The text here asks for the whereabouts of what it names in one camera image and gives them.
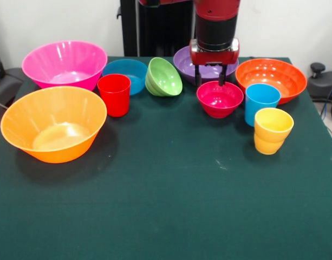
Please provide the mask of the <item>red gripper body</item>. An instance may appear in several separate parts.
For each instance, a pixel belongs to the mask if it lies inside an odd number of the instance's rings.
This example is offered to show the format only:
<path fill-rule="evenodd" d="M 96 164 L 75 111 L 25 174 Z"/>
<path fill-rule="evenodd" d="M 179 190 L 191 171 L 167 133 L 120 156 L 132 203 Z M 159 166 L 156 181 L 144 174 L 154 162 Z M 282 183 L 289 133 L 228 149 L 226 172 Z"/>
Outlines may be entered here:
<path fill-rule="evenodd" d="M 197 40 L 190 40 L 190 57 L 194 65 L 206 66 L 207 64 L 234 64 L 239 56 L 239 40 L 234 38 L 227 50 L 207 51 L 197 45 Z"/>

